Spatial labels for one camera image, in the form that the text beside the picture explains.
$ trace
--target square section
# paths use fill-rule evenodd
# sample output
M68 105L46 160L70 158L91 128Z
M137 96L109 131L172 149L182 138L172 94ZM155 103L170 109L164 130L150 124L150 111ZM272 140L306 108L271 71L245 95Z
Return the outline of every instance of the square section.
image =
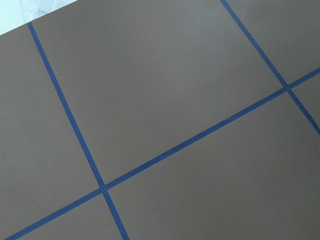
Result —
M99 195L23 236L21 240L121 240L106 201Z
M28 27L0 36L0 239L98 184Z
M284 94L110 193L131 240L318 240L319 145Z
M320 1L227 2L287 83L320 66Z
M320 126L320 75L295 87L294 93L305 106L315 123Z
M79 0L33 25L106 182L281 88L217 0Z

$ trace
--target gray surface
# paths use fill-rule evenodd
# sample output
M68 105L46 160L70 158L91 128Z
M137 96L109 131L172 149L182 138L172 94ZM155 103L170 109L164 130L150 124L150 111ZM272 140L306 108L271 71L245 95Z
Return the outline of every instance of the gray surface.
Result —
M106 182L281 88L219 1L79 0L34 27Z
M318 240L319 146L283 95L110 192L132 240Z
M117 226L99 195L21 238L22 240L121 240Z
M313 117L315 123L320 126L320 76L315 76L293 91Z
M228 0L287 83L320 66L320 1Z
M320 67L318 2L231 3L286 80ZM106 182L281 88L218 0L79 0L33 24ZM319 80L294 89L318 123ZM26 26L0 36L0 84L3 239L98 186ZM319 146L284 94L111 195L131 240L320 239ZM120 238L98 196L22 239Z
M0 239L95 190L26 26L0 37Z

